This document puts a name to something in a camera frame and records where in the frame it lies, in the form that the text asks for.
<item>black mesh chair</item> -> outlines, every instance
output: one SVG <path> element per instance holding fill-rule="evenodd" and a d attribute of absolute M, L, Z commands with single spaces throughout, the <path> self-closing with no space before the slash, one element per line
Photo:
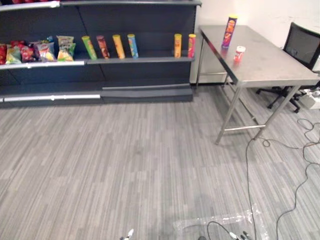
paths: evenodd
<path fill-rule="evenodd" d="M 307 30 L 292 22 L 283 50 L 312 71 L 320 54 L 320 34 Z M 278 95 L 277 98 L 267 106 L 271 109 L 275 102 L 288 95 L 290 87 L 291 86 L 285 86 L 281 88 L 275 86 L 272 89 L 259 88 L 256 93 L 260 94 L 260 92 L 263 91 Z M 301 86 L 300 89 L 314 89 L 317 87 L 320 87 L 320 81 L 317 85 Z M 295 113 L 298 113 L 300 110 L 297 101 L 299 97 L 304 94 L 305 93 L 298 92 L 290 99 L 290 103 L 296 107 Z"/>

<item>red chip can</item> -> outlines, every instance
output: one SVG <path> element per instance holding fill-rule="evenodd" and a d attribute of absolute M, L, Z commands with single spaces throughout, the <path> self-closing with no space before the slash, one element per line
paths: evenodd
<path fill-rule="evenodd" d="M 196 35 L 191 33 L 189 34 L 189 42 L 188 42 L 188 58 L 195 57 L 196 50 Z"/>
<path fill-rule="evenodd" d="M 230 45 L 232 34 L 234 33 L 238 17 L 230 15 L 223 35 L 222 47 L 227 49 Z"/>

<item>clear plastic sheet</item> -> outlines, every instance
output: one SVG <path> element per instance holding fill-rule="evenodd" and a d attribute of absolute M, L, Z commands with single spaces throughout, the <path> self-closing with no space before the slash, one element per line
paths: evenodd
<path fill-rule="evenodd" d="M 263 222 L 262 213 L 257 209 L 257 205 L 252 206 L 254 215 L 256 233 L 258 239 L 270 240 L 266 226 Z M 229 215 L 217 215 L 209 217 L 201 217 L 195 219 L 187 219 L 176 221 L 173 223 L 175 240 L 198 240 L 201 236 L 207 240 L 207 224 L 210 221 L 216 221 L 226 227 L 229 231 L 236 234 L 239 238 L 246 231 L 254 239 L 254 227 L 251 211 L 248 209 L 244 212 L 239 212 Z M 210 237 L 212 240 L 225 240 L 228 238 L 227 233 L 218 225 L 211 224 L 209 228 Z"/>

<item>striped carpet floor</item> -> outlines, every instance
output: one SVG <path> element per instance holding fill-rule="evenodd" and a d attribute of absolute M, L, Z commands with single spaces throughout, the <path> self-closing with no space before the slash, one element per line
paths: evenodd
<path fill-rule="evenodd" d="M 254 89 L 243 95 L 260 123 L 272 98 Z M 303 146 L 297 120 L 320 122 L 320 111 L 293 109 L 262 136 Z M 193 102 L 0 109 L 0 239 L 117 240 L 134 228 L 133 240 L 197 240 L 210 219 L 253 235 L 245 148 L 257 130 L 215 145 L 227 110 L 219 86 L 201 86 Z M 238 112 L 230 126 L 250 123 Z M 308 137 L 319 134 L 317 126 Z M 305 155 L 319 163 L 320 146 Z M 307 162 L 301 149 L 259 139 L 248 165 L 257 239 L 275 240 Z M 280 220 L 280 240 L 320 239 L 320 167 L 307 174 L 296 210 Z M 209 231 L 212 240 L 228 239 L 216 225 Z"/>

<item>stainless steel table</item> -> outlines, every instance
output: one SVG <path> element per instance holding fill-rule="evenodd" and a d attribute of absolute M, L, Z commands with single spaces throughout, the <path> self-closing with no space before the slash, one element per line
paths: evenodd
<path fill-rule="evenodd" d="M 281 109 L 289 102 L 301 85 L 315 85 L 319 81 L 317 74 L 310 71 L 300 62 L 248 26 L 237 25 L 229 48 L 222 48 L 221 45 L 225 29 L 225 25 L 207 25 L 199 27 L 202 43 L 196 86 L 198 86 L 199 76 L 201 75 L 204 41 L 206 41 L 226 71 L 227 76 L 225 78 L 225 84 L 227 83 L 228 77 L 230 77 L 236 87 L 234 97 L 216 139 L 216 144 L 219 144 L 225 132 L 230 131 L 260 128 L 257 135 L 254 137 L 255 139 L 258 138 L 262 131 L 268 127 Z M 243 58 L 239 63 L 234 61 L 237 46 L 246 47 Z M 239 100 L 240 94 L 244 88 L 273 86 L 294 87 L 265 124 L 226 128 L 235 109 L 236 102 Z"/>

